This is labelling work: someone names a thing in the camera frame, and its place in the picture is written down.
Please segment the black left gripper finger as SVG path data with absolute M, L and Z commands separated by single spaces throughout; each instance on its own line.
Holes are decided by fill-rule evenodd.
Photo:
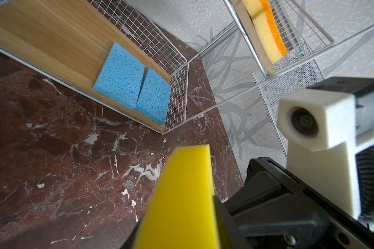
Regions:
M 251 249 L 233 218 L 217 196 L 213 196 L 221 249 Z

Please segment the yellow foam sponge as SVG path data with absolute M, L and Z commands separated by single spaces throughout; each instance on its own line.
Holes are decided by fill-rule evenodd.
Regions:
M 177 147 L 156 183 L 134 249 L 220 248 L 209 145 Z

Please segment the blue cellulose sponge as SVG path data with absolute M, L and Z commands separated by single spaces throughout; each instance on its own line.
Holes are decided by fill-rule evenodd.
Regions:
M 162 126 L 167 119 L 170 95 L 171 85 L 149 68 L 143 79 L 136 110 Z
M 134 110 L 145 66 L 118 43 L 114 43 L 93 86 L 93 90 Z

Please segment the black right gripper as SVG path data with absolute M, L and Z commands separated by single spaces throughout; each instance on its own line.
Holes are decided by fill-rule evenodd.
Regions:
M 238 248 L 374 249 L 374 233 L 271 158 L 249 162 L 224 203 Z

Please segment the orange scrub sponge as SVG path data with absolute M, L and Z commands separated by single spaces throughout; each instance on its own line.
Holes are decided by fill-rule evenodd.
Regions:
M 259 40 L 272 64 L 288 55 L 273 15 L 272 6 L 266 0 L 242 1 L 256 29 Z

